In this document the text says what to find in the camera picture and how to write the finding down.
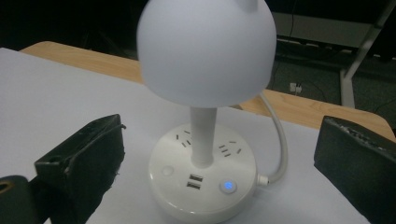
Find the lamp stem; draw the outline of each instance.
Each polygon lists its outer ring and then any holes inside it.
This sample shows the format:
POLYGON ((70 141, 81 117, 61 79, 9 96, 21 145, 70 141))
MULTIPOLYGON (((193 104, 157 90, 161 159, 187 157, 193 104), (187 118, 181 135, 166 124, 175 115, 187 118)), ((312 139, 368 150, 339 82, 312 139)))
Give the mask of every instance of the lamp stem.
POLYGON ((213 139, 215 135, 217 108, 191 107, 192 164, 198 168, 213 163, 213 139))

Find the white lamp shade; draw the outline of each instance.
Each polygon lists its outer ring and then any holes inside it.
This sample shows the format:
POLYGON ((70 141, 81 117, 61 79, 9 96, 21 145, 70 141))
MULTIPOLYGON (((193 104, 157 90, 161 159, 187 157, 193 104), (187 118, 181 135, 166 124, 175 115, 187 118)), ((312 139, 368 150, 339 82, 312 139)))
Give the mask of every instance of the white lamp shade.
POLYGON ((137 49, 145 84, 162 98, 236 105, 268 85, 276 28, 263 0, 150 0, 137 49))

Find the white paper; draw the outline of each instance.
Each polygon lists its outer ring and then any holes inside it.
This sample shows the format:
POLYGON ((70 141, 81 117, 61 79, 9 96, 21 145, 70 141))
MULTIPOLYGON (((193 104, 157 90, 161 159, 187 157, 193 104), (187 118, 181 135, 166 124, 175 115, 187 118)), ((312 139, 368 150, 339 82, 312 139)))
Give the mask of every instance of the white paper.
MULTIPOLYGON (((113 187, 88 223, 179 223, 156 205, 149 190, 149 154, 170 129, 189 122, 189 109, 145 86, 0 49, 0 176, 35 176, 34 162, 85 124, 120 114, 125 160, 113 187)), ((270 118, 221 108, 218 122, 252 147, 262 174, 279 158, 270 118)), ((282 122, 290 163, 285 177, 257 188, 249 206, 225 223, 369 223, 314 167, 318 130, 282 122)))

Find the white lamp base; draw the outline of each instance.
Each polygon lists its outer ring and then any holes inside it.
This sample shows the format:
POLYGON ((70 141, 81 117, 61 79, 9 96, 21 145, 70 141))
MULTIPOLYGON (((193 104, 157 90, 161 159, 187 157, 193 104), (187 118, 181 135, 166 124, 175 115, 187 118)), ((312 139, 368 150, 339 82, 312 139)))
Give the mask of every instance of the white lamp base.
POLYGON ((257 167, 248 143, 217 125, 214 162, 201 169, 191 162, 191 126, 164 135, 152 151, 149 180, 158 204, 188 223, 219 223, 239 213, 257 184, 257 167))

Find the cable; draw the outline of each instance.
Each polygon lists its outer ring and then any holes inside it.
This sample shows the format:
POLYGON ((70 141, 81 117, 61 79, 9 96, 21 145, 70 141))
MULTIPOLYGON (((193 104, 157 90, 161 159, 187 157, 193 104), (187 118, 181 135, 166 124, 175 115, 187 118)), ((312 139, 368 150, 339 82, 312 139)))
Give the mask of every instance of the cable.
POLYGON ((280 141, 280 164, 277 168, 277 171, 269 176, 264 176, 264 175, 258 175, 258 185, 259 186, 266 186, 268 184, 272 184, 279 180, 285 173, 288 168, 288 144, 286 142, 286 135, 285 132, 283 131, 282 124, 280 123, 279 118, 276 115, 275 110, 272 108, 271 104, 265 97, 265 95, 261 92, 260 97, 265 103, 265 106, 268 108, 273 122, 276 126, 277 134, 279 136, 279 141, 280 141))
MULTIPOLYGON (((294 10, 296 8, 296 5, 297 5, 297 0, 294 0, 293 8, 291 9, 291 28, 290 28, 290 32, 289 32, 289 40, 288 40, 288 42, 290 41, 291 34, 293 33, 293 29, 294 29, 294 10)), ((275 71, 273 72, 273 75, 272 75, 273 82, 272 82, 272 85, 271 85, 271 90, 274 89, 275 81, 276 81, 276 72, 277 72, 277 69, 279 68, 279 66, 280 66, 280 61, 277 63, 277 67, 276 67, 276 69, 275 69, 275 71)))
POLYGON ((382 105, 379 105, 379 106, 377 106, 375 109, 374 109, 374 113, 377 113, 378 112, 378 110, 380 109, 380 108, 382 108, 382 107, 384 107, 384 106, 386 106, 386 105, 390 105, 390 104, 392 104, 393 102, 396 102, 396 98, 394 98, 394 99, 391 99, 391 100, 389 100, 389 101, 387 101, 386 103, 384 103, 384 104, 382 104, 382 105))
POLYGON ((326 94, 324 93, 324 91, 323 91, 319 86, 317 86, 313 81, 310 81, 310 80, 303 80, 303 81, 300 81, 300 83, 306 83, 306 82, 311 83, 312 86, 314 86, 318 91, 320 91, 320 93, 321 93, 321 95, 322 95, 322 97, 323 97, 324 102, 329 103, 329 101, 327 100, 327 97, 326 97, 326 94))

